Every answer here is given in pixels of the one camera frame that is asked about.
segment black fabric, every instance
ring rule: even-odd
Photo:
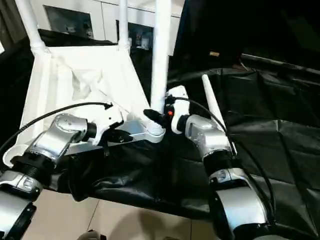
[[[42,32],[48,46],[110,44]],[[149,98],[151,56],[132,53],[132,61]],[[33,56],[28,41],[0,55],[2,126],[0,142],[18,129]],[[271,178],[278,226],[319,238],[320,232],[320,84],[317,78],[269,71],[218,68],[207,71],[232,138],[242,142]],[[170,68],[174,76],[176,69]],[[206,105],[201,74],[170,79],[183,84],[189,98]],[[208,117],[191,106],[190,112]],[[87,196],[154,209],[192,219],[210,220],[208,178],[199,153],[182,135],[168,132],[159,144],[147,141],[74,156],[56,172],[57,190],[78,201]],[[267,191],[246,152],[237,146],[243,165]]]

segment white plastic pipe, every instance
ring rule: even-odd
[[[120,0],[119,5],[119,47],[130,50],[128,36],[128,0]]]
[[[32,9],[30,0],[15,0],[24,28],[30,39],[31,51],[37,53],[45,51],[46,45],[41,40],[38,32],[38,22]]]
[[[214,90],[212,89],[209,77],[207,74],[202,75],[202,82],[203,82],[203,87],[205,91],[205,97],[206,101],[208,102],[209,110],[212,112],[218,120],[223,124],[224,127],[226,127],[224,118],[222,117]]]
[[[171,0],[156,0],[152,53],[151,108],[161,114],[164,113],[167,91],[170,20]],[[165,132],[155,122],[150,122],[147,130],[152,135],[163,135]]]

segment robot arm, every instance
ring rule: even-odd
[[[184,135],[198,148],[209,178],[209,207],[213,225],[222,240],[244,238],[242,226],[268,224],[267,210],[241,164],[232,157],[231,144],[217,123],[198,115],[182,117]]]
[[[19,240],[36,211],[33,202],[71,143],[95,138],[97,126],[70,114],[55,117],[22,156],[11,161],[13,168],[0,177],[0,239]]]

